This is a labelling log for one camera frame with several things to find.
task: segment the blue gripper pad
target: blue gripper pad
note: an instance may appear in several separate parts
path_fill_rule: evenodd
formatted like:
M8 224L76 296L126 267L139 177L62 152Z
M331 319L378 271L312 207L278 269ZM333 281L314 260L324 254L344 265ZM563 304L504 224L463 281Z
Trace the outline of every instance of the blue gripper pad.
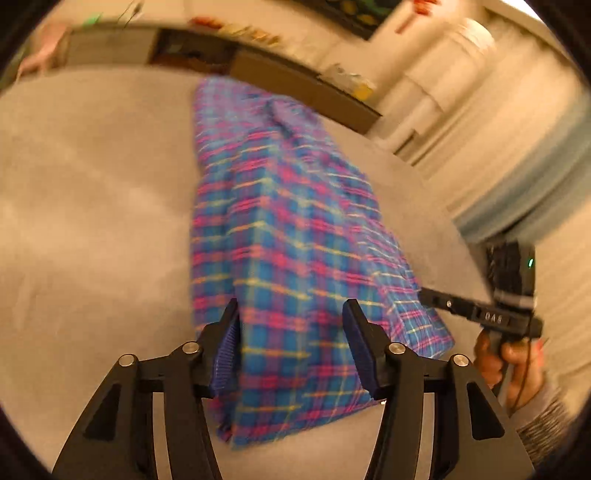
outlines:
M357 300L349 299L343 304L343 329L349 342L361 386L374 400L381 392L378 364L385 363L385 349L390 339L380 325L367 321Z
M213 361L212 380L210 388L214 395L219 395L228 384L236 371L236 362L239 358L240 322L238 310L230 320L228 329L220 341L217 355Z

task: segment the human hand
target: human hand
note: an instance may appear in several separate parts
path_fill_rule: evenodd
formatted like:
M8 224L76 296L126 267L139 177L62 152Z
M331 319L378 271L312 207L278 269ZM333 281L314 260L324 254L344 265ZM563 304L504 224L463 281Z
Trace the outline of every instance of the human hand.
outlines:
M538 340L532 340L531 342L529 369L527 368L529 348L527 340L505 343L502 346L501 355L503 359L515 365L513 378L511 378L511 383L507 389L507 406L512 410L517 410L526 405L544 385L541 343ZM502 379L503 362L495 353L489 351L490 346L491 340L488 333L485 330L481 331L474 347L474 354L476 355L474 365L480 371L488 386L492 388ZM518 399L522 386L523 392Z

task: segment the clutter on shelf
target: clutter on shelf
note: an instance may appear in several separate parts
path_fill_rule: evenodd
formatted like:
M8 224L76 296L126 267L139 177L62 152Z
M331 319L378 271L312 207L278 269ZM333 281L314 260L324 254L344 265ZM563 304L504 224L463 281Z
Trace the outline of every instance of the clutter on shelf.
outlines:
M320 78L362 102L368 100L375 90L375 85L372 82L358 73L347 72L339 63L328 67L320 75Z
M266 47L280 47L282 45L282 38L280 35L275 35L262 28L253 27L252 25L238 25L228 24L220 29L221 35L228 35L233 38L240 38L241 40L255 42Z
M143 9L144 1L137 2L132 0L118 17L106 17L103 12L96 12L86 18L82 22L82 25L90 26L98 23L115 23L127 26L130 22L136 22L143 16Z
M15 81L19 81L22 75L30 72L46 74L54 66L60 42L70 28L70 24L65 21L53 21L42 25L31 36L30 51L21 60Z
M191 20L189 20L189 25L220 30L225 26L225 23L213 17L193 17Z

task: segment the finger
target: finger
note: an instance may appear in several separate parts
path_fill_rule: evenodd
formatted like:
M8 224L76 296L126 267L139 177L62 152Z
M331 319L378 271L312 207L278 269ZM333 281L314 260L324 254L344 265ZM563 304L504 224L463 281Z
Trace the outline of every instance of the finger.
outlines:
M488 353L488 349L491 346L491 339L488 336L488 332L486 330L483 330L480 332L480 335L478 335L478 338L476 339L476 345L474 346L474 355L476 355L477 357L479 355L483 355Z
M542 340L538 340L535 343L535 353L538 360L538 365L540 368L544 368L544 342Z
M501 360L496 355L486 353L484 355L476 357L474 365L480 371L481 374L489 372L496 374L499 373L503 368L503 360Z
M527 364L519 364L513 370L513 379L511 382L515 385L522 385L526 374L527 383L537 384L543 381L544 378L544 371L537 364L530 364L529 368L527 368Z
M488 385L488 388L494 387L497 383L503 380L503 375L501 372L482 372L482 378Z
M531 351L529 342L505 343L501 348L503 359L513 365L525 365L530 360L530 365L538 361L538 348L532 343Z

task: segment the number label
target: number label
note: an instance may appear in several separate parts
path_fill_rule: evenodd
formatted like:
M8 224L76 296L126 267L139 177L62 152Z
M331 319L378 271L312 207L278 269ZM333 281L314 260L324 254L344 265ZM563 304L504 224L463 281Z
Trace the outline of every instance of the number label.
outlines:
M496 314L491 314L490 312L486 312L484 318L487 322L498 323L499 325L503 321L503 315L497 316Z

